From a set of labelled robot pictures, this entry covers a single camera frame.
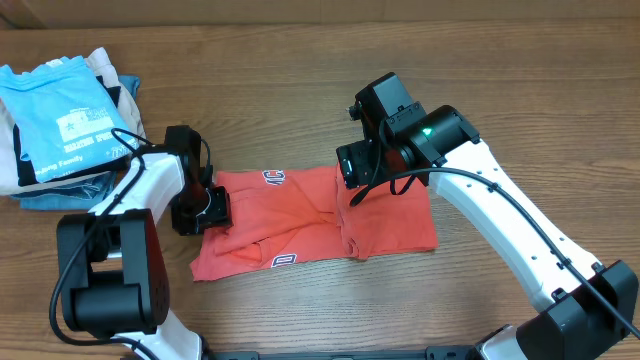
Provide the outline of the red t-shirt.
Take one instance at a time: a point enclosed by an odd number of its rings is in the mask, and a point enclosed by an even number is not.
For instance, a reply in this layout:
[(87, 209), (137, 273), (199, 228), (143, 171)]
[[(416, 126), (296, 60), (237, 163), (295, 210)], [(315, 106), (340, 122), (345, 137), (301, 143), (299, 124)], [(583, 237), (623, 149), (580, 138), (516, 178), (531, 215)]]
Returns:
[(352, 206), (338, 167), (219, 172), (230, 195), (232, 224), (206, 230), (191, 263), (196, 281), (337, 258), (370, 257), (437, 248), (425, 187), (394, 195), (381, 186)]

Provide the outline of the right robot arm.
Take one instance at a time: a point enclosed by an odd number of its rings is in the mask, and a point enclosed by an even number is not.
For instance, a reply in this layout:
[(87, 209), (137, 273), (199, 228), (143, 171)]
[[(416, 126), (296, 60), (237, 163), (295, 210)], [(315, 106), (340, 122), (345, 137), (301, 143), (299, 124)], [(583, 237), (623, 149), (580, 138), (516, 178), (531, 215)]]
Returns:
[(348, 110), (361, 141), (336, 154), (352, 204), (387, 186), (414, 182), (455, 206), (504, 260), (536, 316), (473, 345), (435, 346), (429, 359), (594, 359), (628, 336), (639, 280), (622, 261), (604, 265), (556, 227), (498, 164), (478, 130), (454, 107), (424, 109), (387, 73)]

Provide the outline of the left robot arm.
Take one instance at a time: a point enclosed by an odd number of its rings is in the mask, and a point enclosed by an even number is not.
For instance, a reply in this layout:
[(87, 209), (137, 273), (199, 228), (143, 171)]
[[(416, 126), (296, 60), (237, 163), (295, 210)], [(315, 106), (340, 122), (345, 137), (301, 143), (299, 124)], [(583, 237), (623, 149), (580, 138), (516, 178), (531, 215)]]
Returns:
[(187, 125), (170, 126), (161, 144), (124, 129), (137, 142), (130, 169), (105, 200), (57, 225), (59, 277), (49, 303), (55, 336), (73, 346), (120, 344), (137, 359), (210, 359), (205, 338), (170, 308), (156, 225), (168, 212), (181, 236), (232, 224), (230, 196), (215, 185), (211, 150)]

